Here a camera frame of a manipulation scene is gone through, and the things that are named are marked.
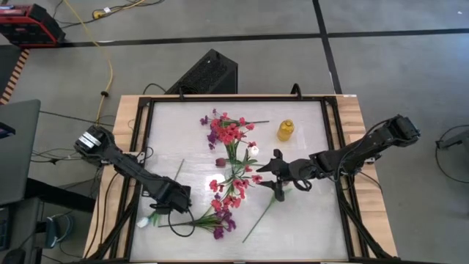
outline black box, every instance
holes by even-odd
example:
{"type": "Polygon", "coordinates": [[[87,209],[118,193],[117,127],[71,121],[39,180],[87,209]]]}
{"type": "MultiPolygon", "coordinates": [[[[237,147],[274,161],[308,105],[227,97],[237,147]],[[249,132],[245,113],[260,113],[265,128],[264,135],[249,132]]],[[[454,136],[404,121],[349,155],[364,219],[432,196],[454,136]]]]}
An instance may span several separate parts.
{"type": "Polygon", "coordinates": [[[237,63],[210,49],[166,92],[179,94],[237,94],[237,63]]]}

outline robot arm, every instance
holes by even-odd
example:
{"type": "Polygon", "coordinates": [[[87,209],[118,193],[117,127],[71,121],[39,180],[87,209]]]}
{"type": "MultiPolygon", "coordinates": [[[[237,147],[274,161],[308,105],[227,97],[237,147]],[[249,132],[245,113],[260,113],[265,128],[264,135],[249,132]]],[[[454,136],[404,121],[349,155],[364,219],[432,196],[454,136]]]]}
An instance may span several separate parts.
{"type": "Polygon", "coordinates": [[[139,165],[135,156],[122,153],[114,142],[114,135],[105,128],[94,125],[88,128],[75,142],[74,148],[82,156],[107,161],[122,176],[139,181],[158,202],[159,213],[167,214],[172,209],[184,213],[191,206],[190,186],[182,186],[169,177],[148,172],[139,165]]]}
{"type": "Polygon", "coordinates": [[[310,179],[333,177],[335,181],[342,173],[355,175],[368,158],[378,159],[380,153],[390,146],[406,147],[417,142],[420,133],[407,117],[397,115],[376,124],[365,136],[339,150],[327,150],[311,154],[309,159],[298,159],[287,163],[280,150],[274,150],[275,158],[258,172],[272,172],[277,181],[261,182],[260,185],[274,190],[276,199],[284,201],[283,182],[292,181],[301,191],[309,191],[310,179]]]}

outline white object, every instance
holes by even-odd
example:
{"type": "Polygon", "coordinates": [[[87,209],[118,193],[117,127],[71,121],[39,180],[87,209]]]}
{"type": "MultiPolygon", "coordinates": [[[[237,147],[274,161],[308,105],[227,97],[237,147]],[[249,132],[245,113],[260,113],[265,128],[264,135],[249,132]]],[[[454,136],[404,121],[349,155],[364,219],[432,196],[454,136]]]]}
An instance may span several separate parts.
{"type": "Polygon", "coordinates": [[[142,217],[137,223],[137,227],[144,228],[148,225],[148,223],[149,223],[148,217],[142,217]]]}
{"type": "MultiPolygon", "coordinates": [[[[256,124],[244,139],[262,146],[262,152],[256,157],[259,164],[267,164],[273,158],[274,149],[280,149],[285,161],[290,162],[328,148],[320,102],[157,102],[147,140],[155,154],[145,161],[145,169],[174,178],[181,160],[185,159],[177,182],[191,187],[191,212],[195,219],[207,211],[214,198],[210,181],[220,183],[229,170],[229,164],[226,168],[215,166],[215,159],[227,157],[226,148],[219,143],[210,151],[207,141],[210,127],[200,125],[199,121],[214,108],[227,112],[234,120],[240,117],[249,121],[269,120],[256,124]],[[276,136],[278,124],[293,116],[295,133],[288,142],[280,142],[276,136]]],[[[242,159],[244,155],[245,148],[239,147],[237,157],[242,159]]],[[[271,173],[255,172],[259,167],[251,168],[254,171],[246,173],[247,176],[260,174],[263,180],[276,179],[271,173]]],[[[225,232],[220,240],[202,229],[196,229],[191,237],[181,238],[168,227],[136,228],[130,261],[346,260],[335,185],[327,179],[311,183],[310,192],[294,189],[284,202],[276,202],[245,243],[242,243],[244,237],[270,202],[273,191],[269,188],[248,187],[241,206],[232,210],[236,230],[225,232]]],[[[153,199],[141,197],[137,216],[149,216],[153,212],[149,206],[152,203],[155,203],[153,199]]],[[[172,224],[190,220],[188,213],[171,214],[172,224]]],[[[161,224],[168,224],[167,217],[161,219],[161,224]]],[[[174,228],[180,234],[191,231],[191,227],[174,228]]]]}
{"type": "Polygon", "coordinates": [[[259,148],[257,146],[248,147],[248,150],[250,157],[255,157],[259,154],[259,148]]]}

